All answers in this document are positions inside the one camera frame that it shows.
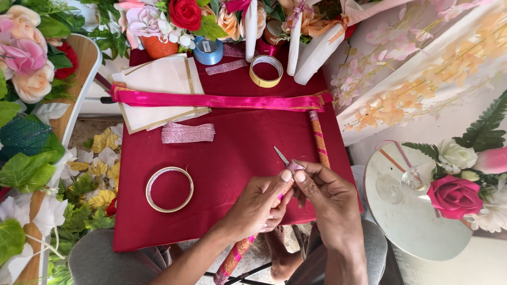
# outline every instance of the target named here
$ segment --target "orange flower pot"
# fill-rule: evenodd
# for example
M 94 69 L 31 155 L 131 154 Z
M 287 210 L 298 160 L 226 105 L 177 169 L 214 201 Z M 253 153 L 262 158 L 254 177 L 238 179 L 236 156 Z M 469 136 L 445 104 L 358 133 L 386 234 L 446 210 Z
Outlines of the orange flower pot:
M 144 45 L 144 49 L 148 52 L 148 55 L 152 60 L 156 60 L 162 57 L 166 57 L 171 54 L 178 52 L 178 44 L 172 43 L 169 39 L 163 39 L 162 37 L 140 37 L 141 42 Z

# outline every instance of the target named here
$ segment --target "red tablecloth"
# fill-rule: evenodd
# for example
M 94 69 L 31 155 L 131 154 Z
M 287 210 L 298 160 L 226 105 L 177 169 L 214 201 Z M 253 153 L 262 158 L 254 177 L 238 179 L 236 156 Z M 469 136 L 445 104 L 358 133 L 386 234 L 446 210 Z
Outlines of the red tablecloth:
M 287 52 L 288 49 L 282 50 L 278 56 L 280 62 L 287 62 Z M 220 63 L 233 60 L 237 58 L 224 58 Z M 131 65 L 140 63 L 131 60 Z M 306 86 L 295 83 L 292 77 L 284 74 L 276 87 L 267 89 L 251 81 L 247 67 L 208 76 L 204 70 L 206 66 L 196 63 L 206 94 L 292 97 L 315 94 L 327 88 L 320 71 Z M 319 118 L 331 168 L 354 183 L 330 103 L 325 106 L 324 113 L 319 113 Z M 192 126 L 213 123 L 214 142 L 162 144 L 160 129 L 131 135 L 124 131 L 114 251 L 133 251 L 200 238 L 224 216 L 251 177 L 276 175 L 284 169 L 273 146 L 277 146 L 288 159 L 318 162 L 307 113 L 213 109 L 210 114 L 181 123 Z M 174 213 L 154 210 L 145 195 L 146 184 L 153 173 L 167 166 L 186 169 L 195 185 L 194 196 L 188 205 Z M 186 199 L 189 189 L 186 176 L 172 171 L 156 180 L 152 196 L 162 208 L 174 208 Z M 297 201 L 293 199 L 287 206 L 282 224 L 299 224 L 314 219 L 311 203 L 298 209 Z

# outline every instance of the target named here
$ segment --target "glass base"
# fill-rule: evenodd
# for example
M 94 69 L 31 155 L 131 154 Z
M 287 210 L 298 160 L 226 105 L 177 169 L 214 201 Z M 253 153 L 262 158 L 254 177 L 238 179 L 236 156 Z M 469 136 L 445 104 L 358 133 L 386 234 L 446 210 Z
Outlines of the glass base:
M 377 192 L 380 198 L 389 204 L 398 204 L 403 200 L 403 191 L 396 178 L 390 175 L 383 175 L 377 180 Z

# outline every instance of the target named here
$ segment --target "fingernail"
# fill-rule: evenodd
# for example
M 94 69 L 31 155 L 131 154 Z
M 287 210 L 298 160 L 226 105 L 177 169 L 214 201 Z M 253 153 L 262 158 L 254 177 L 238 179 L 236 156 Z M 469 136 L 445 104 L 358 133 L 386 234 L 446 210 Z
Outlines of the fingernail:
M 294 178 L 298 181 L 298 182 L 304 182 L 305 179 L 306 179 L 306 175 L 305 175 L 305 172 L 302 171 L 302 170 L 299 170 L 296 172 L 296 174 L 294 175 Z
M 291 180 L 291 177 L 292 177 L 292 173 L 290 171 L 288 171 L 287 169 L 282 172 L 283 181 L 288 182 L 289 180 Z

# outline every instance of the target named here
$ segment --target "hand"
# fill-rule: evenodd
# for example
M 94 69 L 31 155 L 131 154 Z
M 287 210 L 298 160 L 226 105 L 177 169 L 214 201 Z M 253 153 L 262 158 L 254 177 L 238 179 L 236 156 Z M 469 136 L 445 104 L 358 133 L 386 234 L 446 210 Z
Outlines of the hand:
M 294 191 L 290 189 L 277 208 L 272 209 L 271 206 L 288 187 L 291 178 L 292 174 L 288 170 L 274 177 L 252 178 L 225 217 L 213 228 L 222 230 L 231 242 L 258 232 L 272 231 L 281 222 Z
M 324 245 L 329 250 L 339 251 L 347 250 L 352 245 L 364 248 L 354 185 L 322 164 L 305 161 L 301 161 L 301 164 L 305 170 L 298 170 L 294 174 L 296 196 L 300 201 L 305 200 L 306 196 L 315 207 L 317 226 Z

